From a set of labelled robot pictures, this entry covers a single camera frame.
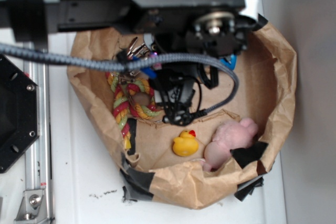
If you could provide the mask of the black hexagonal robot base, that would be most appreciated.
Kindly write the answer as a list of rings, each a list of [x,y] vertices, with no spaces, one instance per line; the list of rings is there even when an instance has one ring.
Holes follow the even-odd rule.
[[[38,137],[37,84],[1,55],[1,173]]]

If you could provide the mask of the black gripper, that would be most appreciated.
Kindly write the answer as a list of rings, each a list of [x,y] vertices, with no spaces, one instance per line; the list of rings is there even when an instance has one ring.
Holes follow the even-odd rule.
[[[162,65],[150,83],[164,109],[164,123],[189,125],[234,98],[239,87],[234,73],[237,55],[246,50],[247,36],[257,25],[257,18],[216,11],[188,20],[154,9],[141,22],[141,31],[152,35],[153,51],[159,53],[157,63]],[[193,86],[217,87],[220,72],[232,79],[231,92],[209,108],[198,106],[192,112]]]

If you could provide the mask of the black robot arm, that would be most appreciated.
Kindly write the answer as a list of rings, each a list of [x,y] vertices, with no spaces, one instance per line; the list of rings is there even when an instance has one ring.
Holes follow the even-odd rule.
[[[1,0],[1,27],[34,49],[1,44],[1,53],[34,62],[130,73],[140,70],[160,95],[164,122],[188,125],[230,102],[239,81],[230,58],[247,48],[257,0]],[[115,28],[142,34],[145,59],[84,60],[47,53],[53,33]]]

